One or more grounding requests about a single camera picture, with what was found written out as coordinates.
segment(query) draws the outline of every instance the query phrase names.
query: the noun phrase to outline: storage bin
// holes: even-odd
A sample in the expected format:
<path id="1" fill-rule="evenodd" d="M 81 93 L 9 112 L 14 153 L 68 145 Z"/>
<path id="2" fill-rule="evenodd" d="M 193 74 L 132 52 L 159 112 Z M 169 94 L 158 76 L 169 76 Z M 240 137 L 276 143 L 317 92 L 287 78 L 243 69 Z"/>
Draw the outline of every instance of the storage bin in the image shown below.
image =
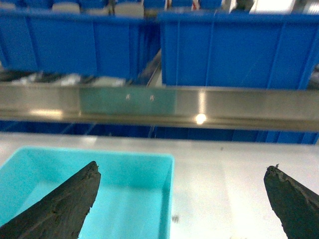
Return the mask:
<path id="1" fill-rule="evenodd" d="M 26 7 L 26 4 L 23 0 L 1 0 L 1 1 L 5 3 L 12 3 L 16 7 Z"/>
<path id="2" fill-rule="evenodd" d="M 191 9 L 192 4 L 193 4 L 193 0 L 172 0 L 171 1 L 172 7 L 189 7 L 189 9 Z"/>
<path id="3" fill-rule="evenodd" d="M 6 131 L 9 127 L 17 124 L 17 121 L 0 120 L 0 131 Z"/>
<path id="4" fill-rule="evenodd" d="M 22 148 L 0 169 L 0 226 L 91 161 L 101 182 L 80 238 L 168 239 L 174 159 L 161 154 Z"/>
<path id="5" fill-rule="evenodd" d="M 156 127 L 154 137 L 213 141 L 316 144 L 319 133 Z"/>
<path id="6" fill-rule="evenodd" d="M 152 133 L 150 126 L 97 124 L 88 133 L 96 136 L 148 138 Z"/>
<path id="7" fill-rule="evenodd" d="M 51 9 L 53 0 L 24 0 L 28 7 Z"/>
<path id="8" fill-rule="evenodd" d="M 135 79 L 160 49 L 154 20 L 0 9 L 0 60 L 24 71 Z"/>
<path id="9" fill-rule="evenodd" d="M 167 85 L 305 89 L 319 63 L 319 15 L 162 12 Z"/>
<path id="10" fill-rule="evenodd" d="M 221 0 L 200 0 L 200 8 L 202 9 L 216 9 L 221 7 Z"/>
<path id="11" fill-rule="evenodd" d="M 17 122 L 7 127 L 5 132 L 63 134 L 70 127 L 69 123 Z"/>
<path id="12" fill-rule="evenodd" d="M 54 3 L 67 3 L 67 2 L 72 2 L 72 3 L 79 3 L 79 0 L 53 0 Z"/>
<path id="13" fill-rule="evenodd" d="M 165 0 L 144 0 L 144 8 L 152 9 L 152 8 L 165 8 Z"/>
<path id="14" fill-rule="evenodd" d="M 95 124 L 93 123 L 73 123 L 70 127 L 64 130 L 64 134 L 73 134 L 73 135 L 88 135 Z"/>
<path id="15" fill-rule="evenodd" d="M 82 8 L 104 8 L 108 0 L 79 0 Z"/>

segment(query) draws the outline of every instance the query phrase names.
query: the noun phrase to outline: shelf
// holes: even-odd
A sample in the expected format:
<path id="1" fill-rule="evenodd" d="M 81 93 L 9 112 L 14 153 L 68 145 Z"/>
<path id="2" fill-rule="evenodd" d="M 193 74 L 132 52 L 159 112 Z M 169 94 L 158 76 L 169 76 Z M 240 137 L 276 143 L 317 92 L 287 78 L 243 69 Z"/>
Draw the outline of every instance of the shelf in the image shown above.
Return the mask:
<path id="1" fill-rule="evenodd" d="M 0 119 L 319 131 L 319 91 L 1 84 Z"/>

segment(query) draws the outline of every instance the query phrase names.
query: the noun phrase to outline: stainless steel rail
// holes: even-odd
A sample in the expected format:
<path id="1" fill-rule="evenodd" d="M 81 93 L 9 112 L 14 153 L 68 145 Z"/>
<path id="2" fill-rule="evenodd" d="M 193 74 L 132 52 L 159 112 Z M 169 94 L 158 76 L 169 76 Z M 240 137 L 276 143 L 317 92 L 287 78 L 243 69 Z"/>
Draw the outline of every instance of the stainless steel rail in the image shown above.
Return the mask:
<path id="1" fill-rule="evenodd" d="M 319 131 L 319 91 L 2 84 L 0 118 Z"/>

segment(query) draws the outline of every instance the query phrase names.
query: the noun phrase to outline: light blue plastic bin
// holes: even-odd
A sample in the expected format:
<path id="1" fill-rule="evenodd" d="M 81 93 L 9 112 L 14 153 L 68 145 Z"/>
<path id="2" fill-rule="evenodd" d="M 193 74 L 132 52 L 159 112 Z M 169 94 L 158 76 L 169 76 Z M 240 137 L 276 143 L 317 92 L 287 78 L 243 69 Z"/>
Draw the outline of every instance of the light blue plastic bin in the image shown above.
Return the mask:
<path id="1" fill-rule="evenodd" d="M 81 239 L 168 239 L 174 159 L 170 155 L 25 147 L 0 169 L 0 225 L 91 161 L 102 175 Z"/>

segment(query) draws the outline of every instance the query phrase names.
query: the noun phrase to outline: white countertop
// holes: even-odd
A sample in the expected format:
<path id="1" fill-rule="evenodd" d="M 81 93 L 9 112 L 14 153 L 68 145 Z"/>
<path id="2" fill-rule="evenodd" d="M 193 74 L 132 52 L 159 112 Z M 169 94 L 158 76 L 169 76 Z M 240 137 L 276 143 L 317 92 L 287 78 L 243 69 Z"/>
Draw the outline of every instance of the white countertop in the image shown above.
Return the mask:
<path id="1" fill-rule="evenodd" d="M 318 146 L 8 133 L 0 165 L 27 145 L 172 154 L 171 239 L 287 239 L 264 186 L 270 165 L 319 193 Z"/>

